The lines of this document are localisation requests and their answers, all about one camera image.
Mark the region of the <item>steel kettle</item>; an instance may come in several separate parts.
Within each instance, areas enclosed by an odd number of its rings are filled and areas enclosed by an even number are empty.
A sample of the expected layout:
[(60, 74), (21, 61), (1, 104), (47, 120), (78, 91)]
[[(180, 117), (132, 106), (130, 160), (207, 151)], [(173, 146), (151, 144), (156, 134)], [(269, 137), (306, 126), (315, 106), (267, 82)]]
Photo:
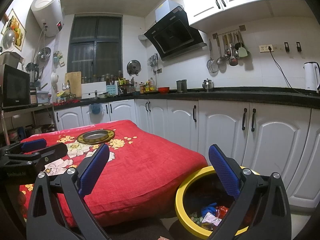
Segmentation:
[(202, 88), (206, 92), (212, 92), (214, 90), (214, 82), (210, 79), (205, 79), (202, 83)]

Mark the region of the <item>red floral table cloth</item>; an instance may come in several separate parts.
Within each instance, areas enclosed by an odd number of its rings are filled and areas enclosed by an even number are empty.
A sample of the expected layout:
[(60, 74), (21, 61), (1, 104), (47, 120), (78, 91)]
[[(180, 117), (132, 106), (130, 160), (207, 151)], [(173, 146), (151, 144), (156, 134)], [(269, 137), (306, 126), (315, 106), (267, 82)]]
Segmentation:
[(181, 182), (207, 166), (201, 154), (123, 120), (32, 135), (31, 140), (45, 139), (48, 145), (62, 142), (67, 146), (67, 155), (46, 165), (45, 172), (50, 176), (62, 174), (92, 156), (98, 146), (85, 145), (78, 136), (96, 129), (115, 133), (108, 142), (108, 163), (92, 193), (85, 197), (102, 226), (168, 213)]

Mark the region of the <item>fruit picture frame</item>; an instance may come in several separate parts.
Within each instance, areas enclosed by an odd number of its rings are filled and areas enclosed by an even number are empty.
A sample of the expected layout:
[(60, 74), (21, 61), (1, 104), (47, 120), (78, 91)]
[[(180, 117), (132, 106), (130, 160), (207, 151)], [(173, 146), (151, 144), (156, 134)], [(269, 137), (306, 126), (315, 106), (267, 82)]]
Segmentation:
[(4, 25), (1, 34), (1, 47), (4, 50), (13, 50), (14, 48), (22, 50), (26, 30), (13, 9), (9, 13), (9, 20)]

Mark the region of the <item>hanging pot lid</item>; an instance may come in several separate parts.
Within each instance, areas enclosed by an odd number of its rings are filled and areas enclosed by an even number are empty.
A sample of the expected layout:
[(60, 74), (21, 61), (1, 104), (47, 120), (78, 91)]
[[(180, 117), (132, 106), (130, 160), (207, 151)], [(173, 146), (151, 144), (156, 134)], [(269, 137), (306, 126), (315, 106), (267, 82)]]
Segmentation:
[(129, 76), (133, 76), (133, 75), (138, 76), (140, 71), (141, 71), (141, 64), (138, 60), (131, 60), (127, 64), (127, 73), (129, 74)]

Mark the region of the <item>white lower cabinets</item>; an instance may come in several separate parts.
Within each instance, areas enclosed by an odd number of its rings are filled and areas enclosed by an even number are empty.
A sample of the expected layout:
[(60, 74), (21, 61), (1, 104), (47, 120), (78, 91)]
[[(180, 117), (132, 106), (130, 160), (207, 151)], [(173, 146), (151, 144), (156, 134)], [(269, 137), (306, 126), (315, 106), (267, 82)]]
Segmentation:
[(59, 130), (131, 120), (148, 133), (207, 156), (217, 144), (225, 155), (260, 174), (278, 172), (289, 202), (319, 203), (319, 110), (214, 100), (130, 99), (54, 112)]

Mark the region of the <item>blue glove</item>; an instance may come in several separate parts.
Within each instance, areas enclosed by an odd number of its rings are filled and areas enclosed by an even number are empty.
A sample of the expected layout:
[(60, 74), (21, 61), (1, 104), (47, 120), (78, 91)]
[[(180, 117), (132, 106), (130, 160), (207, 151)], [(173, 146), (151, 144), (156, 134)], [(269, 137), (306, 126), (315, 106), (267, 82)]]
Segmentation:
[(201, 208), (201, 216), (202, 217), (205, 217), (207, 213), (211, 213), (212, 215), (216, 215), (216, 206), (217, 206), (217, 203), (212, 203), (212, 204), (209, 204), (205, 207), (202, 207)]

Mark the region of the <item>grey canister pair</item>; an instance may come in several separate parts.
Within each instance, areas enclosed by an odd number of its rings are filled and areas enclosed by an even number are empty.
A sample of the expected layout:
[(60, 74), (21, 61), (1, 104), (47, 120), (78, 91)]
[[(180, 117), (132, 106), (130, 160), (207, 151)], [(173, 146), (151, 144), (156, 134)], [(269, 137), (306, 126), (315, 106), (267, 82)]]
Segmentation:
[(186, 93), (188, 91), (187, 88), (187, 80), (177, 80), (176, 81), (176, 88), (178, 93)]

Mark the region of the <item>red bowl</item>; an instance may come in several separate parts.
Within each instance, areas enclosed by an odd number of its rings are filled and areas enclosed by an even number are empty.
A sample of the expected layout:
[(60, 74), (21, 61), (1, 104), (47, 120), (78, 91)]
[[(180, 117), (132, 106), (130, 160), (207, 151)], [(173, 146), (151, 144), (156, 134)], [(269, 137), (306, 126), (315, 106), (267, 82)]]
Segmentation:
[(169, 87), (159, 87), (158, 91), (160, 94), (168, 94), (170, 92), (170, 88)]

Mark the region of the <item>yellow rimmed trash bin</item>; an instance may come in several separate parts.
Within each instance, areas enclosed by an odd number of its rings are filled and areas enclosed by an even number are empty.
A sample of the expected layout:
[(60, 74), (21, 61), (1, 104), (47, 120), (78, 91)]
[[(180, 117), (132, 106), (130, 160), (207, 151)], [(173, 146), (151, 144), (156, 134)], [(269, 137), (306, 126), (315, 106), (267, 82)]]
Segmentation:
[(182, 226), (197, 239), (207, 239), (212, 233), (200, 226), (201, 210), (210, 204), (230, 208), (234, 198), (229, 196), (214, 168), (207, 166), (189, 175), (178, 187), (175, 197), (175, 211)]

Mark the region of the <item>red cylindrical can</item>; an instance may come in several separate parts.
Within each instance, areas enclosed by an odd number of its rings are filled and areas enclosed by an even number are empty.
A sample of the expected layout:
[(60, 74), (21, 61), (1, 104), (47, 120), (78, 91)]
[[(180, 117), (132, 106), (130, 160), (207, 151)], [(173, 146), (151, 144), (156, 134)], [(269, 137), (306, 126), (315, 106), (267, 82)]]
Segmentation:
[(219, 219), (223, 219), (229, 210), (229, 208), (225, 206), (217, 206), (215, 209), (215, 216)]

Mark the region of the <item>black range hood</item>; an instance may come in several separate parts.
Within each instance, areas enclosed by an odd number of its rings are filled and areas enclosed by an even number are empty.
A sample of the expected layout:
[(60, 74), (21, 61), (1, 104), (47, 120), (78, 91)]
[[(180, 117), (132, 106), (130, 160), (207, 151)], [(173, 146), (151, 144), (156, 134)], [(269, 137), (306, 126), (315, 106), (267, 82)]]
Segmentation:
[(207, 45), (199, 30), (189, 25), (187, 13), (180, 4), (165, 0), (155, 10), (155, 16), (156, 23), (144, 35), (162, 61)]

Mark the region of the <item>black microwave oven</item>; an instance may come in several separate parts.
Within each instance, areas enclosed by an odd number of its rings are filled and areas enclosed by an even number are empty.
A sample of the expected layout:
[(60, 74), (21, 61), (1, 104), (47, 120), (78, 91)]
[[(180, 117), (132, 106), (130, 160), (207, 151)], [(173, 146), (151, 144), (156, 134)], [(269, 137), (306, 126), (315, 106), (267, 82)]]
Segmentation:
[(1, 108), (23, 107), (30, 104), (30, 75), (1, 65)]

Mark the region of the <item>dark kitchen window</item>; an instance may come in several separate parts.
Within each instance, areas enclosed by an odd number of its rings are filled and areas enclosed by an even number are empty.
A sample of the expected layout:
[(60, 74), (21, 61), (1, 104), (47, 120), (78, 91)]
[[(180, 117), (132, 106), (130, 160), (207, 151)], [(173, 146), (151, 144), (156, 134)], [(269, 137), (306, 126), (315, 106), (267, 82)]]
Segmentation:
[(67, 72), (83, 77), (118, 75), (122, 70), (122, 18), (76, 15), (67, 56)]

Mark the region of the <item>wall power socket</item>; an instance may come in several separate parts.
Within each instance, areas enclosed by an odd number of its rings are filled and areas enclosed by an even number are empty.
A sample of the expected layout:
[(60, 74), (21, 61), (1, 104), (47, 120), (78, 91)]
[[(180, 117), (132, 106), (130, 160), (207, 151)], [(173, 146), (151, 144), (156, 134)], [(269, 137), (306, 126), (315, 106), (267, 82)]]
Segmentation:
[(264, 44), (259, 46), (259, 51), (261, 53), (269, 53), (274, 52), (273, 45), (272, 44)]

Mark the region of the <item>black blender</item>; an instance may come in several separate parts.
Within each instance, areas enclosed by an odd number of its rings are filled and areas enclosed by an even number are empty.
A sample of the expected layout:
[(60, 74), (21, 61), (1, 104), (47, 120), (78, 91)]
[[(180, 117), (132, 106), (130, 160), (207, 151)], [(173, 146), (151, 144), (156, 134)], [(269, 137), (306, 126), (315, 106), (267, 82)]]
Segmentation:
[(27, 64), (25, 69), (30, 77), (30, 85), (34, 86), (34, 83), (39, 79), (39, 65), (37, 63), (30, 62)]

